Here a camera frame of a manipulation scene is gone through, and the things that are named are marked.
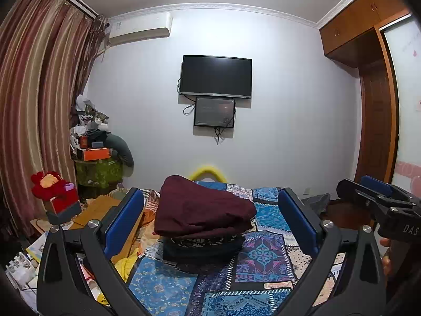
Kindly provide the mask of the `right hand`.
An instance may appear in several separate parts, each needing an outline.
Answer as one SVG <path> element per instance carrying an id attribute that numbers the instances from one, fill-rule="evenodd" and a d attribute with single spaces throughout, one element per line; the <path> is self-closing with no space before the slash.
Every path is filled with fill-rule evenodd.
<path id="1" fill-rule="evenodd" d="M 382 264 L 383 264 L 383 271 L 384 271 L 385 277 L 389 277 L 393 270 L 392 262 L 390 260 L 391 239 L 381 238 L 380 245 L 388 249 L 386 253 L 383 255 Z"/>

